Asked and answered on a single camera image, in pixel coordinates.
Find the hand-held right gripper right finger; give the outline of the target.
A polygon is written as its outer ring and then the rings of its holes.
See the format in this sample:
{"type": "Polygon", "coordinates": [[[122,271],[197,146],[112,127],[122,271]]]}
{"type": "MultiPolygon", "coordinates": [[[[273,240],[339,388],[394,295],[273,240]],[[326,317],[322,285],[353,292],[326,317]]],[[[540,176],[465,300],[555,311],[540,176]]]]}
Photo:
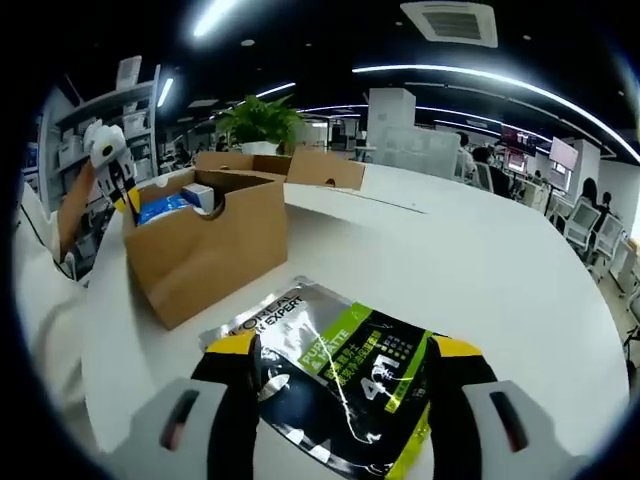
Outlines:
{"type": "Polygon", "coordinates": [[[474,345],[434,335],[428,359],[436,479],[571,479],[586,464],[561,445],[542,406],[498,380],[474,345]]]}

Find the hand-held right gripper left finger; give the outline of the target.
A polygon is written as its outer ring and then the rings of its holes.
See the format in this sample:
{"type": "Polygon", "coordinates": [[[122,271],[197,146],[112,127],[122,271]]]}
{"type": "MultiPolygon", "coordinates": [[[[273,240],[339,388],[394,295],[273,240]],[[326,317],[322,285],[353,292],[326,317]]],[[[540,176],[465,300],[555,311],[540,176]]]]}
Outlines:
{"type": "Polygon", "coordinates": [[[260,339],[214,341],[194,375],[178,378],[132,416],[106,455],[114,479],[251,479],[259,420],[260,339]]]}

